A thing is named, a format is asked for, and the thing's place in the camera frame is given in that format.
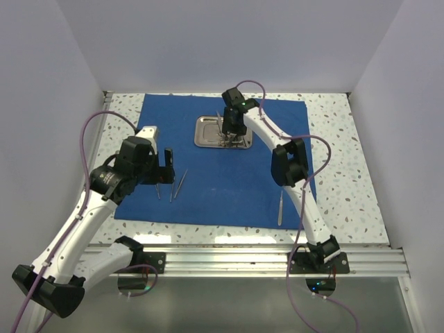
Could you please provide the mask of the steel tweezers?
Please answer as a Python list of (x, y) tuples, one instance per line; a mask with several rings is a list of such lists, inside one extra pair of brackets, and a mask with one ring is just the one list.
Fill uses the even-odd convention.
[(178, 193), (179, 193), (179, 191), (180, 191), (180, 189), (181, 189), (181, 187), (182, 187), (182, 184), (183, 184), (183, 182), (185, 181), (185, 178), (186, 178), (186, 176), (187, 176), (187, 173), (188, 173), (188, 169), (186, 169), (185, 172), (183, 173), (183, 175), (182, 175), (182, 177), (181, 177), (181, 179), (180, 179), (180, 181), (179, 181), (179, 184), (178, 184), (178, 186), (177, 186), (177, 188), (176, 188), (176, 192), (175, 192), (175, 194), (174, 194), (174, 196), (173, 196), (173, 199), (176, 199), (176, 198), (177, 198)]

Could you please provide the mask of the thin steel probe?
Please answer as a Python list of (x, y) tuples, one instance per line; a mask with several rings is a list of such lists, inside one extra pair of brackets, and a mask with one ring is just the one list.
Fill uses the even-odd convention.
[(170, 202), (170, 203), (172, 203), (172, 200), (173, 200), (174, 187), (175, 187), (175, 182), (173, 181), (173, 182), (171, 183), (171, 192), (170, 192), (170, 199), (169, 199), (169, 202)]

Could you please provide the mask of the steel forceps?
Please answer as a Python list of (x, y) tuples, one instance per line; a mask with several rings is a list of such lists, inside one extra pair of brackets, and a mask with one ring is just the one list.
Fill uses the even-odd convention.
[(156, 190), (156, 193), (157, 193), (158, 200), (161, 200), (160, 185), (158, 183), (155, 184), (155, 190)]

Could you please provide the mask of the blue surgical cloth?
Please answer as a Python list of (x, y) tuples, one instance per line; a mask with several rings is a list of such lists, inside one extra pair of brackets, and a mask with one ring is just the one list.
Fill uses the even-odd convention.
[(296, 229), (298, 213), (271, 176), (271, 152), (258, 137), (248, 149), (200, 148), (194, 143), (196, 121), (225, 107), (220, 97), (147, 94), (138, 125), (157, 126), (157, 147), (173, 149), (177, 184), (188, 169), (176, 199), (161, 186), (161, 200), (152, 185), (139, 185), (125, 197), (114, 217), (128, 221)]

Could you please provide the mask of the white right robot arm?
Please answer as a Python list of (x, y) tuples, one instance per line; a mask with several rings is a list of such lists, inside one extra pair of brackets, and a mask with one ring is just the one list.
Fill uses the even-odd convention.
[(292, 137), (279, 128), (263, 111), (261, 103), (246, 99), (238, 88), (222, 93), (225, 103), (221, 131), (224, 135), (255, 133), (271, 151), (271, 176), (288, 193), (305, 230), (309, 264), (317, 272), (325, 272), (340, 254), (332, 231), (324, 222), (311, 190), (312, 175), (304, 139)]

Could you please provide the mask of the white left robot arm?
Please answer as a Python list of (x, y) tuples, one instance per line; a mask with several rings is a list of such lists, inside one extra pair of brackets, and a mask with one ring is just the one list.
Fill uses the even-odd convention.
[(103, 222), (137, 185), (170, 184), (174, 179), (173, 151), (165, 149), (165, 166), (157, 151), (158, 129), (144, 126), (121, 143), (89, 176), (89, 187), (46, 250), (30, 265), (20, 264), (12, 278), (32, 301), (61, 318), (70, 316), (86, 291), (108, 275), (128, 271), (155, 272), (143, 254), (143, 245), (121, 236), (95, 258), (80, 257)]

